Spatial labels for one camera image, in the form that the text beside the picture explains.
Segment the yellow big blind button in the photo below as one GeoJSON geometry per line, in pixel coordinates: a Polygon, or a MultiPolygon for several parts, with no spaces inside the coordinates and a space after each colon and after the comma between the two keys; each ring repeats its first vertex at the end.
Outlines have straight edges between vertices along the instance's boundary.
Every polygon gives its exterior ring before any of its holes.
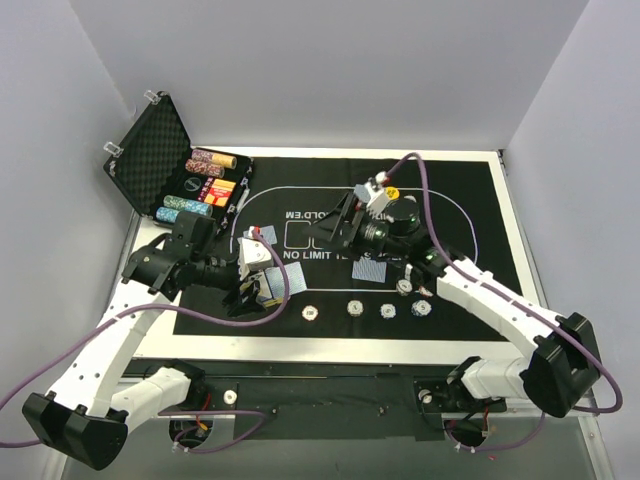
{"type": "Polygon", "coordinates": [[[389,186],[385,189],[385,192],[390,200],[396,200],[400,197],[400,192],[395,187],[389,186]]]}

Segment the card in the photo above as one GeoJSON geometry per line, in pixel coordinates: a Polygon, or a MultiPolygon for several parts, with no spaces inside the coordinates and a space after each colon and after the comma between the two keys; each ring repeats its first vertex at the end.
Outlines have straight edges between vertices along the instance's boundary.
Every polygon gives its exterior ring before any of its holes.
{"type": "Polygon", "coordinates": [[[353,262],[351,278],[359,281],[384,284],[387,265],[384,262],[361,258],[353,262]]]}
{"type": "Polygon", "coordinates": [[[273,225],[261,227],[260,235],[266,242],[271,245],[276,245],[278,243],[276,228],[273,225]]]}

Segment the grey chips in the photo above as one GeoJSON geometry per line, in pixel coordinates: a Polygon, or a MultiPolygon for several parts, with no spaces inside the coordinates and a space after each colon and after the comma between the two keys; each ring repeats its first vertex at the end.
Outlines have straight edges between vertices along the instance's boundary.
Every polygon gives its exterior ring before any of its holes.
{"type": "Polygon", "coordinates": [[[399,279],[396,282],[396,291],[401,296],[408,296],[413,292],[412,283],[406,279],[399,279]]]}

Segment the red chips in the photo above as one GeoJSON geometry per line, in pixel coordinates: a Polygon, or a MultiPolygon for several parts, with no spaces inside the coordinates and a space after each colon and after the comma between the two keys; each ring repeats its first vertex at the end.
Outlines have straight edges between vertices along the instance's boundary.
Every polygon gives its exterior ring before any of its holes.
{"type": "Polygon", "coordinates": [[[426,297],[426,298],[431,298],[431,297],[434,297],[434,296],[435,296],[435,289],[434,289],[434,288],[427,288],[426,286],[421,286],[421,287],[418,289],[418,292],[419,292],[422,296],[424,296],[424,297],[426,297]]]}

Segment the blue 5 chip stack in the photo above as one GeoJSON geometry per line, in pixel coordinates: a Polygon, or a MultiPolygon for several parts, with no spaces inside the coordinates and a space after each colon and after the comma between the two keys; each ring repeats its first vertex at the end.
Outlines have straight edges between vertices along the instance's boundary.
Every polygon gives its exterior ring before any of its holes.
{"type": "Polygon", "coordinates": [[[379,313],[383,319],[393,319],[397,315],[397,309],[393,304],[385,303],[380,306],[379,313]]]}

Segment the blue chips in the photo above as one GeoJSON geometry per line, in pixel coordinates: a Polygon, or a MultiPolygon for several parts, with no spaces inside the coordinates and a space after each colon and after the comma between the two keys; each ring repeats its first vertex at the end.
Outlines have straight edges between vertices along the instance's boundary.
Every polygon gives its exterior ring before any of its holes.
{"type": "Polygon", "coordinates": [[[432,311],[432,306],[427,300],[417,300],[411,305],[411,313],[416,317],[426,317],[432,311]]]}

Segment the blue playing card box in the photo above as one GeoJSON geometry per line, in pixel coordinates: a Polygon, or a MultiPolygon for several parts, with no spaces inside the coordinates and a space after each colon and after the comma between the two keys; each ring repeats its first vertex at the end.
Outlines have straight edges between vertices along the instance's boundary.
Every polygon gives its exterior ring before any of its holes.
{"type": "Polygon", "coordinates": [[[254,273],[240,283],[243,304],[269,308],[282,302],[285,282],[281,273],[254,273]]]}

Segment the grey 1 chip stack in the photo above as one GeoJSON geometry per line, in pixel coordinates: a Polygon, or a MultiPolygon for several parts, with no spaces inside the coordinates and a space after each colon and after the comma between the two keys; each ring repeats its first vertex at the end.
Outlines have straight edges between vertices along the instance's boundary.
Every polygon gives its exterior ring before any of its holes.
{"type": "Polygon", "coordinates": [[[351,317],[357,318],[364,313],[364,305],[359,300],[351,300],[347,304],[347,312],[351,317]]]}

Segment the red 100 chip stack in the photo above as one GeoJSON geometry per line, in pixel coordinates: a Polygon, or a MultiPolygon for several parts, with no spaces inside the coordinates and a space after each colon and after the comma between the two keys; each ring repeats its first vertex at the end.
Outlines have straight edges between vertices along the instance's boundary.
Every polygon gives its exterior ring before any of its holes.
{"type": "Polygon", "coordinates": [[[301,316],[306,321],[314,321],[319,316],[319,310],[313,305],[307,305],[302,309],[301,316]]]}

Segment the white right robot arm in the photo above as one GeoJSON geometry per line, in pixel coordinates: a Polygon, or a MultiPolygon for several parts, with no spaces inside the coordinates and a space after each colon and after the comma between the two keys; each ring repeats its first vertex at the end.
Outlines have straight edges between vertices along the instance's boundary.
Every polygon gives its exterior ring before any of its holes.
{"type": "Polygon", "coordinates": [[[368,256],[393,266],[400,280],[464,309],[515,346],[520,355],[514,360],[471,356],[448,375],[445,396],[459,409],[490,400],[526,399],[545,414],[562,418],[600,377],[589,320],[535,305],[464,254],[444,248],[422,224],[412,198],[393,200],[374,216],[348,193],[305,232],[333,253],[352,259],[368,256]]]}

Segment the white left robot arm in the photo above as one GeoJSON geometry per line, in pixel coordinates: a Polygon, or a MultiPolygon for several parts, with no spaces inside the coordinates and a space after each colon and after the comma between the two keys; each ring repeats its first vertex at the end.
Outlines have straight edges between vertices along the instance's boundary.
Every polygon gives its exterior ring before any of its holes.
{"type": "Polygon", "coordinates": [[[46,393],[33,393],[23,404],[23,416],[42,444],[102,470],[147,420],[170,407],[192,412],[207,404],[204,372],[182,360],[165,363],[122,392],[116,388],[147,332],[183,290],[213,287],[238,301],[242,281],[273,266],[256,227],[235,260],[215,258],[216,229],[214,219],[182,212],[170,231],[131,254],[99,326],[75,347],[71,366],[46,393]]]}

